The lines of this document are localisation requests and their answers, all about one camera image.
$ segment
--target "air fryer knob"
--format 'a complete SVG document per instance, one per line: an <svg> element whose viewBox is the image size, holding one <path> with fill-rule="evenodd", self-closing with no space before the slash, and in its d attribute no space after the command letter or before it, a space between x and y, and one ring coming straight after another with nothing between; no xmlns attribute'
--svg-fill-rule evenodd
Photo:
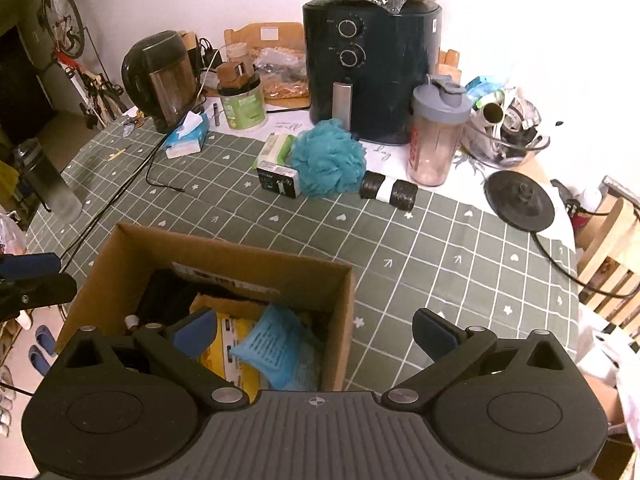
<svg viewBox="0 0 640 480"><path fill-rule="evenodd" d="M362 24L357 18L342 20L338 23L338 32L343 38L355 38L362 30Z"/></svg>
<svg viewBox="0 0 640 480"><path fill-rule="evenodd" d="M345 68L354 68L365 59L364 50L356 44L352 44L340 53L340 64Z"/></svg>

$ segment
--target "doorway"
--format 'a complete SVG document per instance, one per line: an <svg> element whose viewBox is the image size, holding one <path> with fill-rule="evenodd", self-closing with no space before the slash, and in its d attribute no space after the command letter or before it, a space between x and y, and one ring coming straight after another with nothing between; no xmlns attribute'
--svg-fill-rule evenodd
<svg viewBox="0 0 640 480"><path fill-rule="evenodd" d="M0 126L17 146L35 137L55 114L17 27L9 29L0 36Z"/></svg>

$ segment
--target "yellow package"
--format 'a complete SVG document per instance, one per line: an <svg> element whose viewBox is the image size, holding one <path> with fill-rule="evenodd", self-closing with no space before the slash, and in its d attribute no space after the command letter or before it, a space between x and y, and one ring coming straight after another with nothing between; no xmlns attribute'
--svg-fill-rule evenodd
<svg viewBox="0 0 640 480"><path fill-rule="evenodd" d="M231 349L251 332L255 321L234 319L222 313L217 313L217 316L216 339L200 356L199 361L205 368L246 391L253 402L258 390L268 388L266 378L251 365L231 355Z"/></svg>

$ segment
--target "white label on chair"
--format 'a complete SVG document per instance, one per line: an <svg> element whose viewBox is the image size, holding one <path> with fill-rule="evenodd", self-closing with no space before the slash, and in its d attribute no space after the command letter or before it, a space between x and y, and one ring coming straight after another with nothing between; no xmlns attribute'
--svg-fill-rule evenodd
<svg viewBox="0 0 640 480"><path fill-rule="evenodd" d="M260 39L262 41L278 41L280 39L278 27L261 27Z"/></svg>

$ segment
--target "kettle handle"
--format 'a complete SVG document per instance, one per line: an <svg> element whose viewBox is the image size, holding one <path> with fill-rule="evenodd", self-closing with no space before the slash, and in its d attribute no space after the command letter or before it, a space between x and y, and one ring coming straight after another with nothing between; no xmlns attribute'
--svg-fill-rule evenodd
<svg viewBox="0 0 640 480"><path fill-rule="evenodd" d="M158 99L151 87L142 63L142 50L132 48L122 61L122 83L129 97L140 110L152 117L162 117Z"/></svg>

